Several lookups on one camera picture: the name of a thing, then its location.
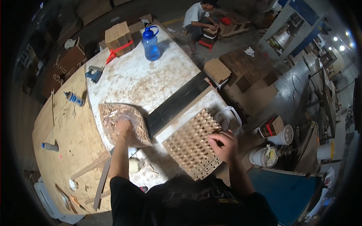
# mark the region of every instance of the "white cloth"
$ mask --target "white cloth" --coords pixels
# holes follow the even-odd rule
[[[253,50],[251,47],[249,47],[249,48],[247,48],[246,50],[244,50],[244,52],[245,52],[247,55],[254,57],[254,50]]]
[[[201,2],[193,4],[185,14],[184,25],[191,24],[192,21],[199,22],[203,17],[209,17],[210,13],[201,7]]]

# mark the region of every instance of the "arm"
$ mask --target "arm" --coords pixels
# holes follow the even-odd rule
[[[215,26],[213,26],[211,24],[204,24],[204,23],[196,22],[196,21],[191,21],[191,25],[197,26],[197,27],[207,27],[212,31],[214,31],[216,29]]]
[[[212,17],[208,16],[208,17],[206,17],[206,18],[214,25],[214,27],[215,27],[216,29],[219,29],[218,23],[216,23],[216,22],[212,19]]]
[[[237,138],[232,134],[231,130],[210,134],[209,143],[215,154],[229,166],[232,190],[241,196],[254,193],[255,189],[247,172],[237,159]]]
[[[118,121],[116,127],[119,134],[109,167],[109,178],[120,176],[129,180],[128,143],[132,134],[132,123],[129,120]]]

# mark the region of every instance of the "workbench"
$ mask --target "workbench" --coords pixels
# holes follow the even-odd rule
[[[147,61],[143,46],[139,43],[130,53],[105,65],[109,56],[109,50],[105,49],[80,67],[48,99],[39,113],[32,134],[34,152],[45,186],[62,213],[74,214],[65,207],[55,184],[65,194],[76,197],[85,207],[86,210],[82,210],[73,203],[78,214],[111,210],[109,177],[100,208],[98,211],[93,209],[103,166],[111,157],[109,151],[113,147],[100,124],[98,104],[130,104],[140,109],[146,117],[200,73],[164,29],[160,29],[157,37],[162,53],[159,60]],[[97,84],[84,76],[90,65],[105,67]],[[68,91],[83,97],[85,105],[79,107],[67,101],[63,92]],[[184,173],[161,143],[200,110],[207,108],[211,115],[215,115],[226,106],[217,91],[209,85],[153,137],[153,146],[130,152],[130,156],[139,159],[141,166],[138,173],[130,175],[130,181],[136,186],[151,188]],[[234,118],[230,124],[237,125],[235,122]],[[41,142],[56,142],[59,152],[42,149]],[[77,184],[75,191],[70,189],[70,178]]]

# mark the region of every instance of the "blue water bottle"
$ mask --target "blue water bottle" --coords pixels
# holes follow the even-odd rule
[[[160,49],[158,48],[157,44],[157,37],[156,34],[158,33],[158,28],[156,34],[153,33],[153,31],[150,29],[152,27],[146,27],[146,29],[143,32],[142,37],[142,44],[144,48],[144,54],[146,56],[146,59],[149,61],[155,61],[160,58]]]

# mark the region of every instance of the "man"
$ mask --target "man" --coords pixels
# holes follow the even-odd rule
[[[217,18],[212,18],[209,14],[209,11],[213,8],[218,8],[217,0],[203,0],[193,4],[186,11],[183,27],[192,34],[191,41],[189,42],[192,51],[196,50],[195,42],[199,41],[204,27],[212,31],[219,28]]]
[[[230,130],[209,135],[215,154],[229,166],[231,188],[209,175],[193,181],[178,176],[144,193],[129,181],[130,121],[118,121],[118,141],[109,169],[113,225],[277,225],[264,196],[237,159],[237,139]]]
[[[274,22],[274,10],[269,10],[268,12],[264,13],[264,19],[263,19],[263,27],[269,28],[272,23]]]

